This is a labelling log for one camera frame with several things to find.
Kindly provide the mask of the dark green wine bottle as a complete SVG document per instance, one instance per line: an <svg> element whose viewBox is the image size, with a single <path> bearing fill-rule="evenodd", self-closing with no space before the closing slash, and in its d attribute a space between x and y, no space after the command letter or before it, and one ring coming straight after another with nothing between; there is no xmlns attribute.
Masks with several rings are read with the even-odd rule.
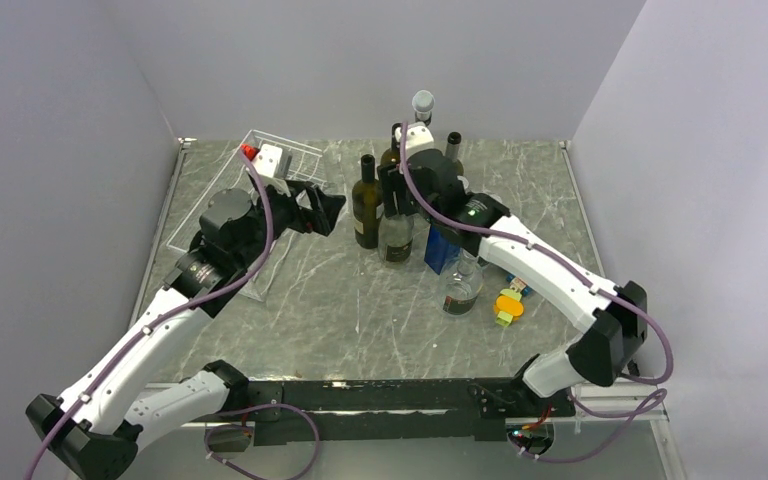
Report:
<svg viewBox="0 0 768 480"><path fill-rule="evenodd" d="M372 154L360 158L360 179L351 190L355 239L364 249L376 249L383 210L382 190L376 178L376 159Z"/></svg>

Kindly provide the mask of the wine bottle with cream label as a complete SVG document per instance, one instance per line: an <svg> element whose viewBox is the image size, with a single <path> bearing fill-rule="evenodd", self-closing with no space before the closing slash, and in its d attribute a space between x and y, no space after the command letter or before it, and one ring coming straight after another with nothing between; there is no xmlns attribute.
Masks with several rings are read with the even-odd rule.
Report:
<svg viewBox="0 0 768 480"><path fill-rule="evenodd" d="M399 140L396 135L400 126L400 123L394 123L391 126L390 146L381 154L379 159L380 166L397 165L400 162Z"/></svg>

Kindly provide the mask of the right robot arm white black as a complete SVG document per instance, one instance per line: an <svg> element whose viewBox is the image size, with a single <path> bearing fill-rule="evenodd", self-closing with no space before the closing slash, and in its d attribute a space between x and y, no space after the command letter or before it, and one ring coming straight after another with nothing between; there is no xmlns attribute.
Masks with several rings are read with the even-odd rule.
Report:
<svg viewBox="0 0 768 480"><path fill-rule="evenodd" d="M449 242L525 281L578 330L557 350L538 354L518 372L514 407L536 415L551 396L582 382L608 387L648 337L646 292L618 286L575 264L531 232L486 193L468 192L452 162L430 148L378 169L385 213L418 214Z"/></svg>

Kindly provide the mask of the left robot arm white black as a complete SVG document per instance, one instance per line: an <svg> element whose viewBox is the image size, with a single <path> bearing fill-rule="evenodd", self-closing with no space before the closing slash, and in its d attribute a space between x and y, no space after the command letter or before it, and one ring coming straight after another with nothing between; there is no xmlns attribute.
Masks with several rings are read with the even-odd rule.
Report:
<svg viewBox="0 0 768 480"><path fill-rule="evenodd" d="M213 414L239 417L250 404L249 381L221 360L152 396L143 389L243 288L284 231L326 236L345 202L307 181L267 186L260 198L239 188L214 194L188 252L143 316L79 381L28 405L47 449L82 479L116 479L142 449L179 426Z"/></svg>

